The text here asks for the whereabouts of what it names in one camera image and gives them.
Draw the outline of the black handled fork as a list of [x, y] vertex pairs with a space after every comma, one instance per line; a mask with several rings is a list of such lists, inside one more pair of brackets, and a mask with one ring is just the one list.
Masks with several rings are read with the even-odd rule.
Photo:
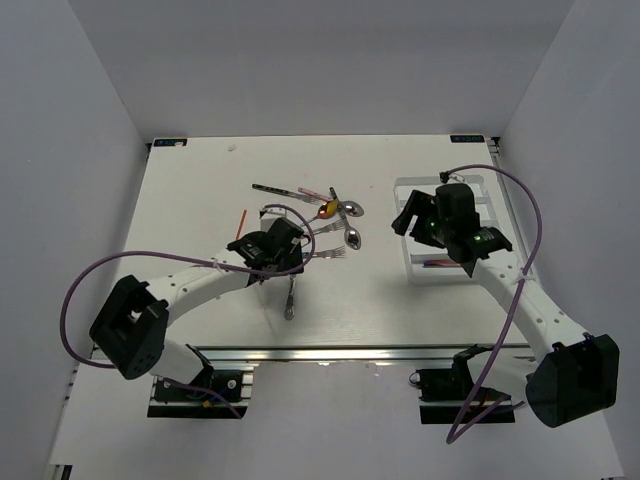
[[276, 187], [261, 185], [261, 184], [252, 184], [251, 188], [260, 192], [269, 193], [273, 195], [278, 195], [286, 198], [291, 198], [295, 200], [299, 200], [308, 204], [321, 204], [322, 201], [320, 199], [314, 198], [309, 195], [305, 195], [302, 193], [293, 192], [290, 190], [280, 189]]

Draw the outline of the iridescent gold spoon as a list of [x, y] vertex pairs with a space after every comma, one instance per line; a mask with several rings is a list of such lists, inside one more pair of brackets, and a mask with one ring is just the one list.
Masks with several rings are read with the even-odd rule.
[[316, 220], [328, 220], [332, 218], [338, 209], [338, 201], [331, 200], [329, 202], [325, 202], [318, 207], [316, 214], [307, 220], [308, 223], [314, 222]]

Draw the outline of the green handled fork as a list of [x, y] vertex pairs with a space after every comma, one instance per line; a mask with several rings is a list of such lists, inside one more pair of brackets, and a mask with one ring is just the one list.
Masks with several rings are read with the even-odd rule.
[[295, 316], [295, 284], [296, 284], [296, 276], [289, 276], [289, 290], [286, 298], [285, 309], [283, 312], [283, 317], [287, 321], [291, 321]]

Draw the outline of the pink handled spoon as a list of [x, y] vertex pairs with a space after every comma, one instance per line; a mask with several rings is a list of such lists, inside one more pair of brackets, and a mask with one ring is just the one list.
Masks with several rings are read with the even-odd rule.
[[303, 194], [303, 195], [307, 195], [309, 197], [312, 197], [314, 199], [321, 200], [322, 202], [330, 202], [331, 200], [333, 200], [333, 198], [331, 196], [327, 196], [327, 195], [324, 195], [324, 194], [321, 194], [321, 193], [318, 193], [318, 192], [315, 192], [315, 191], [312, 191], [312, 190], [309, 190], [309, 189], [306, 189], [306, 188], [303, 188], [303, 187], [299, 187], [298, 188], [298, 192]]

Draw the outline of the black handled spoon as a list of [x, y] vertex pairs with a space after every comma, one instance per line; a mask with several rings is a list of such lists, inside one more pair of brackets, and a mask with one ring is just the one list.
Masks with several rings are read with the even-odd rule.
[[333, 197], [333, 199], [339, 202], [342, 210], [345, 212], [347, 216], [358, 218], [358, 217], [362, 217], [365, 214], [364, 208], [359, 203], [352, 200], [346, 200], [346, 201], [340, 200], [338, 198], [337, 192], [333, 187], [329, 188], [329, 192]]

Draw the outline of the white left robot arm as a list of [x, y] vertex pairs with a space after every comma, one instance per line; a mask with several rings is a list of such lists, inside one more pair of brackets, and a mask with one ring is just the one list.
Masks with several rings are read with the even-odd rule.
[[166, 338], [191, 310], [264, 280], [268, 273], [302, 271], [303, 230], [280, 217], [266, 231], [250, 232], [211, 260], [149, 281], [132, 275], [114, 285], [90, 328], [90, 337], [127, 380], [145, 374], [177, 381], [188, 398], [211, 387], [212, 367], [195, 349]]

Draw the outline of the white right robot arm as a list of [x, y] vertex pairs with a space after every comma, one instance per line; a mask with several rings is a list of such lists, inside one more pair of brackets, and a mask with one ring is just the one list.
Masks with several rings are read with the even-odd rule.
[[614, 405], [617, 344], [563, 314], [539, 283], [524, 275], [511, 242], [499, 229], [482, 225], [468, 185], [445, 184], [432, 194], [412, 191], [392, 228], [445, 250], [504, 309], [533, 352], [531, 361], [498, 346], [474, 345], [456, 354], [451, 384], [459, 396], [472, 399], [492, 389], [527, 403], [551, 428]]

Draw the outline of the iridescent rainbow knife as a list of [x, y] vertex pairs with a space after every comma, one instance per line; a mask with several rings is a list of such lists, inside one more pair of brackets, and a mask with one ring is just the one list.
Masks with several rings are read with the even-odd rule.
[[451, 260], [426, 260], [422, 263], [424, 268], [459, 268], [460, 265]]

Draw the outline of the orange chopstick far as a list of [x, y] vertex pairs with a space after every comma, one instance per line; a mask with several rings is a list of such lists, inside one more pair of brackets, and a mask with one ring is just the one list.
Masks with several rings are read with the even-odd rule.
[[248, 214], [248, 210], [244, 209], [243, 212], [242, 212], [242, 215], [241, 215], [241, 219], [240, 219], [237, 231], [236, 231], [236, 236], [235, 236], [236, 240], [240, 239], [240, 237], [241, 237], [241, 234], [242, 234], [243, 228], [244, 228], [244, 224], [245, 224], [245, 221], [246, 221], [247, 214]]

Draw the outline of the right blue corner sticker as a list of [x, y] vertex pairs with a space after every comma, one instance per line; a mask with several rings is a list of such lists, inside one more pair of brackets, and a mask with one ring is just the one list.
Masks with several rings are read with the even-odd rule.
[[485, 138], [482, 135], [451, 134], [449, 138], [452, 143], [484, 143], [485, 142]]

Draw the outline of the blue corner sticker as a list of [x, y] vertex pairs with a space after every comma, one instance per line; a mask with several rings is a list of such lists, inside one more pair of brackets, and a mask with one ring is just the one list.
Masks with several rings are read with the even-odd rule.
[[166, 138], [166, 139], [155, 139], [152, 146], [154, 148], [162, 148], [162, 147], [184, 147], [188, 143], [187, 138]]
[[452, 143], [484, 143], [485, 142], [485, 138], [482, 135], [451, 134], [449, 138]]

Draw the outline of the left blue corner sticker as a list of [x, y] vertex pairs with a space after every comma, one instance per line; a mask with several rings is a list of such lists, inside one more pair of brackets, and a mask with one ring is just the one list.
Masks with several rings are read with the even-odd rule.
[[162, 148], [162, 147], [184, 147], [188, 143], [187, 138], [166, 138], [166, 139], [155, 139], [152, 146], [154, 148]]

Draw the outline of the aluminium table front rail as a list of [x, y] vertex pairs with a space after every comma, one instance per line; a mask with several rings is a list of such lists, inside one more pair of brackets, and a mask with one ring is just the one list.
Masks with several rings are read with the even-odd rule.
[[199, 347], [212, 361], [418, 361], [450, 359], [470, 345], [405, 347]]

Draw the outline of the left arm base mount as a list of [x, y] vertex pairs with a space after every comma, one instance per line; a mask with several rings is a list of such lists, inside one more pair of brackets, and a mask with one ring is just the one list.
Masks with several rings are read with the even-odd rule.
[[248, 410], [254, 365], [218, 362], [208, 390], [218, 394], [177, 387], [163, 378], [153, 381], [148, 418], [239, 420]]

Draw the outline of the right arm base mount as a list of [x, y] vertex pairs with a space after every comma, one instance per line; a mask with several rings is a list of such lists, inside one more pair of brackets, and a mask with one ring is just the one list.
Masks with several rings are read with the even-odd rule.
[[[409, 376], [409, 384], [419, 391], [420, 420], [423, 425], [452, 424], [475, 383], [467, 368], [467, 361], [478, 354], [489, 353], [493, 347], [474, 345], [456, 355], [447, 368], [429, 367], [416, 370]], [[462, 424], [483, 413], [499, 399], [501, 393], [481, 387], [465, 411]], [[501, 403], [479, 423], [515, 423], [510, 398]]]

